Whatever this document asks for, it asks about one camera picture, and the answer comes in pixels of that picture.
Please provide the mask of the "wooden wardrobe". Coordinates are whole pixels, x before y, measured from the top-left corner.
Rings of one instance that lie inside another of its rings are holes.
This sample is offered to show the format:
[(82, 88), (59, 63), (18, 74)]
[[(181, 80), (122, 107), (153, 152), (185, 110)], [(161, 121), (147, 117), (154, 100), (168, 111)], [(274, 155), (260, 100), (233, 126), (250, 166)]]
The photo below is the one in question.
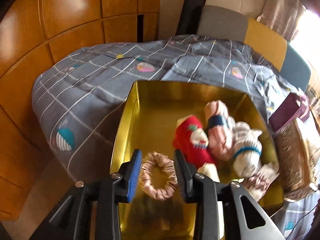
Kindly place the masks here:
[(160, 0), (1, 1), (1, 220), (16, 220), (50, 156), (40, 124), (73, 72), (112, 43), (158, 34)]

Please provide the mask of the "pink patterned curtain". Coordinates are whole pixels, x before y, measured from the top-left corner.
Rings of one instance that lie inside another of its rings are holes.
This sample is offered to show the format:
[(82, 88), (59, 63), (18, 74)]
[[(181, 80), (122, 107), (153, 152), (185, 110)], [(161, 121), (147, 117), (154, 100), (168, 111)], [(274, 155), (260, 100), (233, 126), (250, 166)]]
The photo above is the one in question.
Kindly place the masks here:
[(266, 0), (257, 21), (290, 42), (298, 34), (298, 23), (304, 12), (300, 0)]

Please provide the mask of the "red santa sock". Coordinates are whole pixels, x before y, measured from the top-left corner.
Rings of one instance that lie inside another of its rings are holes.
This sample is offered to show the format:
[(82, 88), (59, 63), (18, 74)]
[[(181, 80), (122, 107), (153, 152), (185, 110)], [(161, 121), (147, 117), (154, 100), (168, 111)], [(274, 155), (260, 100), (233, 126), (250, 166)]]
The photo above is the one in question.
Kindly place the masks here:
[(196, 167), (197, 172), (208, 176), (214, 182), (220, 181), (217, 161), (208, 151), (208, 137), (196, 116), (188, 115), (178, 119), (173, 145), (183, 153), (186, 162)]

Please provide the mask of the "grey yellow blue headboard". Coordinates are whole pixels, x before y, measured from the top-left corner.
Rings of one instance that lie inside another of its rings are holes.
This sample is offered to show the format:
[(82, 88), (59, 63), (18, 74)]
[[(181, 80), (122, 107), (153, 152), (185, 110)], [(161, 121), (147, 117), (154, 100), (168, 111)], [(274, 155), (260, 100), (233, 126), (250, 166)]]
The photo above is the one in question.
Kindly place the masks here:
[(310, 67), (290, 43), (275, 31), (245, 15), (213, 5), (205, 5), (197, 35), (242, 42), (270, 62), (296, 88), (306, 91)]

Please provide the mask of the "gold tin box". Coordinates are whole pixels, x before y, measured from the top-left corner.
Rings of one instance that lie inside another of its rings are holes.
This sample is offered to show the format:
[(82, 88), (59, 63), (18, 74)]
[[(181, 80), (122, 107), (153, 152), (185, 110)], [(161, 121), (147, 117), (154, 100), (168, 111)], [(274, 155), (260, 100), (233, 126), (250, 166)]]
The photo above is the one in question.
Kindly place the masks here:
[[(129, 161), (134, 150), (174, 157), (172, 144), (178, 119), (195, 115), (204, 122), (204, 107), (221, 100), (236, 121), (262, 131), (262, 164), (278, 164), (269, 130), (251, 98), (244, 92), (186, 82), (136, 81), (129, 93), (113, 148), (111, 172)], [(137, 187), (130, 204), (120, 204), (122, 239), (192, 239), (196, 205), (180, 193), (165, 201), (155, 200)]]

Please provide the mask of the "white work gloves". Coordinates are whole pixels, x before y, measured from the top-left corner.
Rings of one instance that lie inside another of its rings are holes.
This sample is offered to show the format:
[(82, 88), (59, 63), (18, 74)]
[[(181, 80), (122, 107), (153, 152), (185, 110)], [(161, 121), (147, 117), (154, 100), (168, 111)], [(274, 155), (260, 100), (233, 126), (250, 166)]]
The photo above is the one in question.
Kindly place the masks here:
[(246, 122), (236, 122), (232, 127), (233, 170), (239, 178), (249, 178), (257, 172), (262, 154), (259, 137), (262, 130), (250, 128)]

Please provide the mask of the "pink sock bundle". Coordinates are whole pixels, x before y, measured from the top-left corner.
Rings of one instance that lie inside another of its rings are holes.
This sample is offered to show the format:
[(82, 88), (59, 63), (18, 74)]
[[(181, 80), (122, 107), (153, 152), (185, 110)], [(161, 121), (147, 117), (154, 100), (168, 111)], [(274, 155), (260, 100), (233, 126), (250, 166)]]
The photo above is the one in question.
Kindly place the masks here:
[(217, 160), (229, 161), (232, 157), (234, 119), (229, 116), (227, 106), (221, 101), (211, 101), (204, 107), (207, 123), (208, 148)]

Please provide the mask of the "purple cardboard box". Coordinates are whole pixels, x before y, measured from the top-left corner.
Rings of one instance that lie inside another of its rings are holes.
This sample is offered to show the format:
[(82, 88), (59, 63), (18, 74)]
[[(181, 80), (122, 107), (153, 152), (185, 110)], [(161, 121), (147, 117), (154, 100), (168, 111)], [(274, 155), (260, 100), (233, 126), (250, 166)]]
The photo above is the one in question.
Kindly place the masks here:
[(290, 92), (277, 110), (270, 116), (269, 124), (274, 133), (279, 132), (295, 118), (302, 122), (310, 116), (309, 100), (307, 96)]

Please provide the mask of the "black rolled mat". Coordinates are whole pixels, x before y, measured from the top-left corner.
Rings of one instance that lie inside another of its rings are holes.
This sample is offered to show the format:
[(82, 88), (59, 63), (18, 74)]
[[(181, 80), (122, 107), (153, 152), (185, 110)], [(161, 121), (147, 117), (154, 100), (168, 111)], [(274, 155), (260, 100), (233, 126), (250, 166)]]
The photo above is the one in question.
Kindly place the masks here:
[(176, 29), (176, 36), (197, 33), (202, 8), (205, 4), (206, 0), (184, 0)]

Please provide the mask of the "pink satin scrunchie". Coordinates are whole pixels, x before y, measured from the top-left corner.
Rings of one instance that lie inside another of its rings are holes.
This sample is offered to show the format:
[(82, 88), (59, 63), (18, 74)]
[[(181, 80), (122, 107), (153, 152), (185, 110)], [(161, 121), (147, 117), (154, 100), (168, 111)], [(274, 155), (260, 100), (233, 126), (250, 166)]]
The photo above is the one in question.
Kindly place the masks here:
[(167, 155), (148, 153), (142, 161), (139, 184), (142, 191), (155, 200), (172, 198), (178, 187), (174, 162)]

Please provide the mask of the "ornate gold tissue box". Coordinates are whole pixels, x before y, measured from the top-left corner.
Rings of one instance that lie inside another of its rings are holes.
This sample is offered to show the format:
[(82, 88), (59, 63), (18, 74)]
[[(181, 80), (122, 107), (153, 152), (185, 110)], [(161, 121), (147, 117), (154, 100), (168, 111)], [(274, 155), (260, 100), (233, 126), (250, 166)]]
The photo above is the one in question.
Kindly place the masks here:
[(302, 200), (318, 190), (317, 135), (302, 120), (295, 118), (274, 136), (284, 198), (289, 202)]

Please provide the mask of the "grey checked bed quilt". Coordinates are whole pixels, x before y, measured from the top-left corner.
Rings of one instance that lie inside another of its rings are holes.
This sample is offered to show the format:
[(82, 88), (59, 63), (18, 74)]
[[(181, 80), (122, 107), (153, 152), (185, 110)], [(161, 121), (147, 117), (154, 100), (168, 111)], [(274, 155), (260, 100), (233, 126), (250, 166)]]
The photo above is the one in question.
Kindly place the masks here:
[[(52, 115), (40, 125), (76, 184), (32, 239), (122, 239), (119, 206), (130, 204), (125, 182), (130, 160), (116, 172), (110, 168), (121, 117), (136, 81), (197, 83), (244, 92), (272, 140), (270, 116), (290, 92), (303, 93), (250, 46), (197, 35), (112, 43), (73, 74), (76, 82), (65, 81), (57, 88), (57, 105), (49, 107)], [(285, 199), (281, 177), (256, 202), (241, 185), (245, 178), (233, 170), (233, 156), (215, 160), (219, 182), (200, 172), (193, 175), (196, 202), (187, 203), (196, 205), (192, 239), (286, 239), (272, 217)]]

